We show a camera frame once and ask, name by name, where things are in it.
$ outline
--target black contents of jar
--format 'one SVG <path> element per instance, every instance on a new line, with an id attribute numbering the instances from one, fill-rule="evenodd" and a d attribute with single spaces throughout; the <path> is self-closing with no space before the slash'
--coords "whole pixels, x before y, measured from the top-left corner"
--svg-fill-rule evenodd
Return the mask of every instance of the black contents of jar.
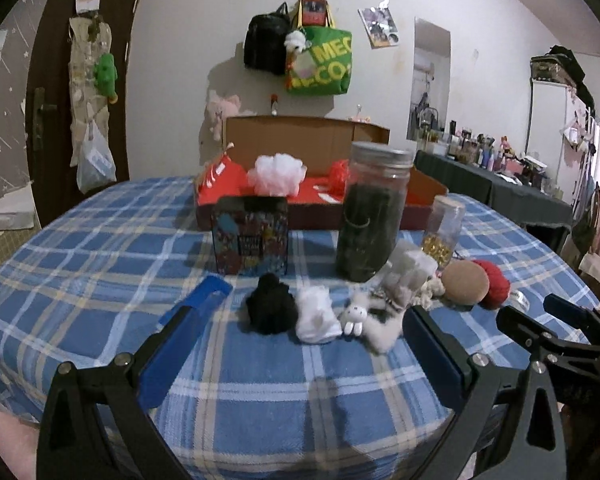
<path id="1" fill-rule="evenodd" d="M 371 279 L 395 247 L 405 193 L 368 184 L 352 184 L 342 207 L 336 272 L 351 282 Z"/>

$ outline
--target red yarn ball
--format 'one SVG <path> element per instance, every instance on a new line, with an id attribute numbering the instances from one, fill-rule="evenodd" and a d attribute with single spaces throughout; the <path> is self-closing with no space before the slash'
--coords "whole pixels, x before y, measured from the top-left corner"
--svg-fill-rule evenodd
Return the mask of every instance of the red yarn ball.
<path id="1" fill-rule="evenodd" d="M 511 290 L 511 284 L 509 283 L 509 280 L 504 277 L 500 267 L 493 262 L 474 260 L 474 263 L 480 265 L 489 277 L 489 291 L 482 300 L 482 305 L 485 308 L 494 310 L 507 301 L 509 291 Z"/>
<path id="2" fill-rule="evenodd" d="M 329 194 L 332 196 L 343 197 L 344 188 L 349 175 L 349 161 L 336 160 L 329 170 Z"/>

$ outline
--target brown door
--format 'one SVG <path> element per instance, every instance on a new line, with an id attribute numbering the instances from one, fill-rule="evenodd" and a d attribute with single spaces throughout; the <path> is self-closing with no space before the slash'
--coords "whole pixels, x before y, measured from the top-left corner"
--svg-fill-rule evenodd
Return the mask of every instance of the brown door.
<path id="1" fill-rule="evenodd" d="M 100 0 L 100 15 L 112 33 L 111 53 L 116 61 L 118 102 L 109 105 L 109 147 L 116 163 L 118 182 L 129 180 L 125 138 L 126 57 L 136 0 Z M 33 195 L 42 226 L 79 204 L 87 196 L 76 184 L 72 157 L 69 60 L 69 18 L 75 16 L 75 0 L 48 0 L 31 53 L 27 80 L 27 158 Z M 40 90 L 44 105 L 40 109 Z M 34 120 L 42 126 L 34 139 Z"/>

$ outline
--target white cabinet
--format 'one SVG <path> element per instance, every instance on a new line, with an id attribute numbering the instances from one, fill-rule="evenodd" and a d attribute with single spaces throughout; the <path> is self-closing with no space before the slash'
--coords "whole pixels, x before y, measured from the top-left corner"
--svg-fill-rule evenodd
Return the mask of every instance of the white cabinet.
<path id="1" fill-rule="evenodd" d="M 562 190 L 562 200 L 572 204 L 580 176 L 582 153 L 564 139 L 562 130 L 574 118 L 584 118 L 586 106 L 572 98 L 566 85 L 534 81 L 531 126 L 526 152 L 547 165 L 546 174 Z"/>

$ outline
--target table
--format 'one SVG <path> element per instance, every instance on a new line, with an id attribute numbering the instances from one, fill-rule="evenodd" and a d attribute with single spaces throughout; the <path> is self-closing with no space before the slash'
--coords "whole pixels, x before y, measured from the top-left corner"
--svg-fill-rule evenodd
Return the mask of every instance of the table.
<path id="1" fill-rule="evenodd" d="M 531 230 L 533 234 L 554 251 L 559 250 L 571 230 L 571 206 L 535 187 L 517 186 L 492 171 L 423 150 L 416 154 L 415 166 L 450 192 L 471 196 L 516 224 L 535 228 Z"/>
<path id="2" fill-rule="evenodd" d="M 459 253 L 498 263 L 531 302 L 530 314 L 581 340 L 544 313 L 553 292 L 598 304 L 548 248 L 483 204 L 467 209 Z M 86 200 L 20 248 L 0 269 L 0 402 L 40 420 L 60 362 L 79 368 L 134 352 L 160 317 L 215 269 L 209 233 L 195 230 L 186 178 L 128 182 Z M 422 233 L 402 236 L 419 243 Z M 335 232 L 292 232 L 285 281 L 324 284 L 336 310 L 353 284 L 334 273 Z M 158 430 L 194 478 L 389 478 L 413 471 L 448 417 L 408 344 L 385 356 L 357 340 L 303 346 L 293 334 L 250 333 L 241 305 L 256 279 L 235 287 L 192 350 L 163 405 Z M 526 367 L 528 354 L 476 306 L 436 305 L 441 329 L 469 352 Z M 110 419 L 104 423 L 112 428 Z M 112 438 L 120 451 L 115 434 Z"/>

